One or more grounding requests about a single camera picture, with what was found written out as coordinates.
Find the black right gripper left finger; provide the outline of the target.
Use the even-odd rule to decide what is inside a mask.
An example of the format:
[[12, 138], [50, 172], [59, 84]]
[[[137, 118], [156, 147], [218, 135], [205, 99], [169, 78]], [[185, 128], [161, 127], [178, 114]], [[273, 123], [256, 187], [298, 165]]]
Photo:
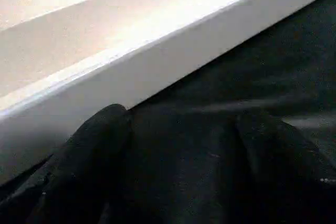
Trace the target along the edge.
[[37, 186], [26, 223], [97, 223], [108, 173], [130, 138], [125, 107], [112, 104], [80, 126], [29, 181]]

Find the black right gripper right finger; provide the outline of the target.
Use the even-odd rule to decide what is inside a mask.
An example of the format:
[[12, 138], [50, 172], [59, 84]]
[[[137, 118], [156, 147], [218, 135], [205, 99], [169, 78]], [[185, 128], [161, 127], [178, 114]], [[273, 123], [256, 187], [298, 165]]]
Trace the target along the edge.
[[294, 126], [243, 113], [236, 129], [247, 154], [258, 223], [335, 223], [335, 166]]

